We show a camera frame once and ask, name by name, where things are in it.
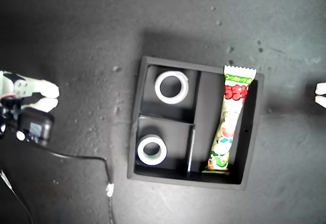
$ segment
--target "white robot finger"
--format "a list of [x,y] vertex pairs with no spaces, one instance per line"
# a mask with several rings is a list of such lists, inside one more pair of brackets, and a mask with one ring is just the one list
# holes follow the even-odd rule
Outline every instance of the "white robot finger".
[[43,112],[50,112],[58,105],[58,100],[56,98],[42,98],[36,103],[23,105],[22,108],[32,107]]
[[14,91],[20,97],[30,97],[33,93],[41,93],[47,98],[58,98],[59,87],[46,80],[37,80],[24,77],[24,80],[17,80],[14,83]]
[[319,105],[323,106],[324,108],[326,108],[326,97],[317,95],[315,97],[315,102],[318,103]]
[[326,94],[326,83],[318,83],[316,86],[315,93],[317,95],[324,95]]

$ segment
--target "white tape roll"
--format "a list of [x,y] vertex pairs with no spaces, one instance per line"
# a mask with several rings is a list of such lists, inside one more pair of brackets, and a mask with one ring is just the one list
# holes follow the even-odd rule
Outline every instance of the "white tape roll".
[[[144,152],[144,147],[150,143],[155,143],[159,146],[159,151],[154,155],[148,155]],[[138,157],[139,159],[147,165],[157,165],[162,163],[162,161],[167,156],[167,146],[163,142],[162,138],[157,135],[150,134],[141,139],[138,145]]]
[[[174,76],[174,77],[178,78],[181,83],[181,89],[180,89],[179,94],[174,97],[171,97],[171,98],[164,96],[161,92],[161,84],[162,84],[163,80],[169,76]],[[167,104],[180,103],[187,96],[188,90],[189,90],[188,78],[185,76],[185,74],[183,74],[180,71],[164,72],[158,76],[158,78],[156,79],[156,82],[155,82],[155,93],[156,93],[157,97],[162,102],[167,103]]]

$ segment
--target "candy wrapper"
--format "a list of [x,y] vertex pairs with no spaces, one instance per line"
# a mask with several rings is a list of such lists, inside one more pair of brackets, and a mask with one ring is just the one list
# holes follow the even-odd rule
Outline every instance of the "candy wrapper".
[[248,86],[255,78],[256,72],[257,70],[242,67],[224,67],[225,94],[221,119],[209,153],[208,165],[203,173],[228,174],[235,127],[248,92]]

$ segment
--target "black plastic organizer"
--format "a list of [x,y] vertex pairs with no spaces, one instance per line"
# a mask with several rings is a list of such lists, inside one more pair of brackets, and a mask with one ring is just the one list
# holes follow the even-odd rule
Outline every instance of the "black plastic organizer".
[[[186,98],[174,105],[161,102],[154,84],[163,72],[183,72],[189,83]],[[249,86],[230,150],[229,175],[201,171],[219,125],[224,95],[223,68],[143,57],[135,104],[128,159],[128,179],[167,184],[244,190],[253,156],[264,75],[257,73]],[[142,163],[137,154],[140,139],[160,136],[167,157],[158,165]]]

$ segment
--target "dark floor surface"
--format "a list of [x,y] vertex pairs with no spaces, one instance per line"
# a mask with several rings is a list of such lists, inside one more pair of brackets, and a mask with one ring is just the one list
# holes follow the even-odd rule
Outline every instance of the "dark floor surface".
[[[59,85],[49,147],[112,159],[116,224],[326,223],[326,109],[314,104],[315,84],[326,81],[326,0],[0,0],[0,7],[1,68]],[[232,60],[265,74],[246,191],[127,180],[142,55],[212,66]],[[35,223],[109,223],[102,164],[61,161],[12,138],[1,141],[0,159]],[[1,181],[0,220],[27,223]]]

